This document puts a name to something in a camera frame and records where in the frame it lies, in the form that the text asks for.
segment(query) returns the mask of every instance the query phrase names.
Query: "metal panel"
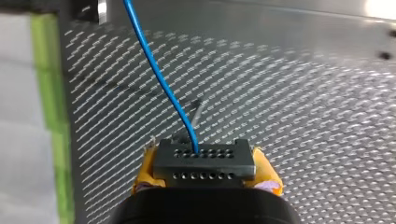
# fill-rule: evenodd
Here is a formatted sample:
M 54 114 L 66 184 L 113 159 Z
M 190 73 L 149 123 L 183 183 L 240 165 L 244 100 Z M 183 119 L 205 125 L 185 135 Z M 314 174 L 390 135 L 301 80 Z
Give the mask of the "metal panel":
M 304 223 L 394 223 L 396 67 L 376 58 L 396 50 L 390 23 L 244 4 L 136 4 L 181 103 L 191 112 L 197 97 L 208 101 L 201 142 L 262 146 Z M 129 194 L 151 136 L 183 126 L 133 33 L 74 23 L 64 39 L 77 223 L 103 223 Z

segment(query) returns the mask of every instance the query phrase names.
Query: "wire insulation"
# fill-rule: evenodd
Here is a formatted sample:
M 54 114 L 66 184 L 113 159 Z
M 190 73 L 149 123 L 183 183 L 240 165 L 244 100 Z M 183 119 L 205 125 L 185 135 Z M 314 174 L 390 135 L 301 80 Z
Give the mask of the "wire insulation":
M 163 91 L 168 96 L 169 100 L 171 101 L 172 105 L 174 106 L 175 110 L 177 111 L 178 115 L 180 116 L 181 120 L 186 126 L 187 132 L 189 133 L 191 146 L 195 153 L 199 153 L 198 148 L 198 140 L 195 135 L 195 131 L 190 123 L 189 118 L 187 117 L 186 113 L 184 112 L 183 108 L 181 107 L 180 103 L 178 102 L 175 95 L 172 93 L 172 90 L 169 88 L 168 84 L 166 83 L 165 79 L 163 78 L 163 74 L 161 73 L 160 68 L 158 67 L 157 62 L 152 55 L 151 50 L 149 49 L 149 44 L 145 38 L 145 35 L 140 27 L 139 19 L 137 18 L 136 12 L 134 11 L 134 6 L 132 5 L 132 0 L 123 0 L 124 5 L 126 7 L 126 11 L 128 12 L 129 19 L 131 20 L 132 26 L 134 27 L 134 32 L 136 33 L 137 39 L 139 40 L 140 46 L 142 46 L 143 52 L 145 53 L 148 63 L 154 72 L 155 77 L 160 82 Z

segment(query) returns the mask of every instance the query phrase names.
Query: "blue cable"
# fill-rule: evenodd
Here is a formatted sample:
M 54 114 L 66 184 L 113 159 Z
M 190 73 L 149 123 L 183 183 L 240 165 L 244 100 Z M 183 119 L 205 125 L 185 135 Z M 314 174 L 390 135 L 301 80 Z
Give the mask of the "blue cable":
M 198 148 L 198 140 L 195 135 L 195 131 L 192 128 L 189 118 L 187 117 L 186 113 L 184 112 L 183 108 L 181 107 L 180 103 L 178 102 L 175 95 L 172 93 L 171 89 L 169 88 L 168 84 L 166 83 L 165 79 L 163 78 L 163 74 L 161 73 L 160 68 L 158 67 L 157 62 L 154 59 L 154 56 L 149 49 L 149 44 L 143 34 L 142 28 L 139 24 L 139 19 L 137 18 L 136 12 L 134 11 L 134 6 L 132 5 L 132 0 L 124 0 L 124 5 L 126 7 L 126 11 L 128 12 L 129 19 L 131 20 L 132 26 L 134 27 L 134 32 L 136 33 L 137 39 L 140 42 L 140 46 L 142 46 L 143 52 L 145 53 L 146 57 L 148 58 L 148 63 L 152 68 L 152 71 L 155 74 L 155 77 L 160 82 L 163 91 L 168 96 L 169 100 L 171 101 L 172 105 L 174 106 L 175 110 L 177 111 L 178 115 L 180 116 L 181 120 L 183 121 L 184 125 L 186 126 L 187 132 L 189 133 L 192 149 L 195 153 L 199 153 Z

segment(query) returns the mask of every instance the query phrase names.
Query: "screw hole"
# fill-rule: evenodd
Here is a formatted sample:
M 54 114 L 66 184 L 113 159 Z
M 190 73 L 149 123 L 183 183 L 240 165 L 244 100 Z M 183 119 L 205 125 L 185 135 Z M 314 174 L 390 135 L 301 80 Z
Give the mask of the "screw hole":
M 234 179 L 234 178 L 235 178 L 235 174 L 229 173 L 229 174 L 227 175 L 227 178 L 229 178 L 229 179 Z
M 212 173 L 212 174 L 209 175 L 209 179 L 214 179 L 214 178 L 216 178 L 216 174 Z
M 191 179 L 196 179 L 198 178 L 198 174 L 196 173 L 191 173 Z
M 380 59 L 382 59 L 382 60 L 390 60 L 390 59 L 392 59 L 393 58 L 393 56 L 390 54 L 390 53 L 388 53 L 388 52 L 380 52 L 379 54 L 378 54 L 378 57 L 380 58 Z
M 220 174 L 219 174 L 219 179 L 224 179 L 224 177 L 225 177 L 225 174 L 224 174 L 224 173 L 220 173 Z
M 396 30 L 391 30 L 391 31 L 389 32 L 389 35 L 390 35 L 391 37 L 396 38 Z
M 206 178 L 207 178 L 207 174 L 206 174 L 206 173 L 201 173 L 201 174 L 199 175 L 199 177 L 200 177 L 201 179 L 206 179 Z
M 186 173 L 181 174 L 182 179 L 187 179 L 189 176 Z

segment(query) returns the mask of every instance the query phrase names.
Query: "yellow tool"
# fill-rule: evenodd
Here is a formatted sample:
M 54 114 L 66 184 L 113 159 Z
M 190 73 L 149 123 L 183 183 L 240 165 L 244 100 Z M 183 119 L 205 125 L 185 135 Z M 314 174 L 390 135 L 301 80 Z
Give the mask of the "yellow tool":
M 142 166 L 133 185 L 133 193 L 136 193 L 136 187 L 140 184 L 149 184 L 150 186 L 162 188 L 166 187 L 164 180 L 154 179 L 152 174 L 152 163 L 154 161 L 157 149 L 158 147 L 154 146 L 146 150 Z M 275 182 L 277 184 L 277 188 L 272 188 L 272 192 L 280 196 L 283 192 L 283 183 L 277 175 L 275 169 L 272 167 L 267 158 L 265 158 L 260 147 L 254 147 L 252 154 L 256 166 L 256 175 L 254 180 L 244 182 L 245 187 L 255 188 L 260 183 Z

